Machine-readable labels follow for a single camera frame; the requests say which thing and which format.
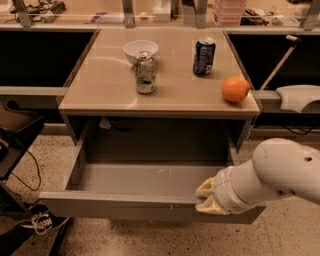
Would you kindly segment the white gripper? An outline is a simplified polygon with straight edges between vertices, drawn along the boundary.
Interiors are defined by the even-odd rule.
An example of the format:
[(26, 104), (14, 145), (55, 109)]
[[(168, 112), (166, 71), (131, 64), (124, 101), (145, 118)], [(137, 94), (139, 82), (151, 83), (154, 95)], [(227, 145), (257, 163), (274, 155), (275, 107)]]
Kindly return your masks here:
[(195, 191), (199, 198), (207, 198), (195, 206), (200, 213), (209, 215), (242, 214), (255, 205), (244, 202), (233, 188), (231, 174), (235, 166), (220, 170), (217, 175), (206, 179)]

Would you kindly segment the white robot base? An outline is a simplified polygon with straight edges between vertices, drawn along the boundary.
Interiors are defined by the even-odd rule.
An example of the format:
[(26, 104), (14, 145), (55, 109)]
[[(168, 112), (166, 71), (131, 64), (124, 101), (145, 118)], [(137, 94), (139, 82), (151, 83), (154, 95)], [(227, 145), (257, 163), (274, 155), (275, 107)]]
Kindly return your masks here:
[(281, 97), (281, 110), (301, 113), (310, 103), (320, 100), (320, 86), (291, 85), (276, 89)]

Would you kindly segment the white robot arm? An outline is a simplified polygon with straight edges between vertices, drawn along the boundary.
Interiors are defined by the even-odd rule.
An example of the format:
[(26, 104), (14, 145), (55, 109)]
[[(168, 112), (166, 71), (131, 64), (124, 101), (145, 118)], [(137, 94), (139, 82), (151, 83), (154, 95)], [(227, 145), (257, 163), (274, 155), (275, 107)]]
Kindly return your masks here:
[(205, 180), (195, 195), (203, 200), (196, 210), (211, 215), (241, 214), (290, 196), (320, 204), (320, 152), (291, 140), (268, 139), (250, 160)]

